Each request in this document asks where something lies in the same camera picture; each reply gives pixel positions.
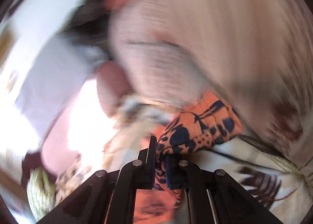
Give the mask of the cream leaf-print fleece blanket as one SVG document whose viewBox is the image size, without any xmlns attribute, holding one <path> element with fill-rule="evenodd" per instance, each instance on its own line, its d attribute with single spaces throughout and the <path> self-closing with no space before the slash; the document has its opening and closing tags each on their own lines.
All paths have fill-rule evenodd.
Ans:
<svg viewBox="0 0 313 224">
<path fill-rule="evenodd" d="M 126 100 L 115 115 L 117 133 L 95 160 L 76 157 L 55 182 L 49 180 L 43 168 L 31 170 L 27 196 L 35 219 L 42 219 L 97 168 L 119 169 L 137 150 L 147 146 L 149 135 L 157 137 L 157 131 L 163 131 L 174 117 L 135 98 Z M 294 164 L 241 138 L 194 152 L 189 158 L 208 171 L 224 169 L 283 223 L 300 223 L 312 206 L 305 180 Z"/>
</svg>

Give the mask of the orange black floral garment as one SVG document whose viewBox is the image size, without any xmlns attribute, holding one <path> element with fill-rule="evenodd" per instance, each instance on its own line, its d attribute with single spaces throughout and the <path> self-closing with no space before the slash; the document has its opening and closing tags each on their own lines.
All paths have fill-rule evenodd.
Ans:
<svg viewBox="0 0 313 224">
<path fill-rule="evenodd" d="M 134 223 L 171 221 L 182 199 L 181 190 L 167 187 L 165 157 L 192 154 L 221 145 L 242 134 L 244 127 L 234 108 L 206 91 L 197 102 L 177 113 L 163 131 L 157 131 L 156 179 L 150 191 L 139 191 Z"/>
</svg>

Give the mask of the grey blue pillow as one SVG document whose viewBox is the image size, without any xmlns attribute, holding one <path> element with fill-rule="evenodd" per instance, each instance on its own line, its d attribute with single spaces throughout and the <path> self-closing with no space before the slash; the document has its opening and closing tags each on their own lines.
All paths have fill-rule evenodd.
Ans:
<svg viewBox="0 0 313 224">
<path fill-rule="evenodd" d="M 79 44 L 66 34 L 55 35 L 42 48 L 15 102 L 41 140 L 95 69 L 107 60 L 100 47 Z"/>
</svg>

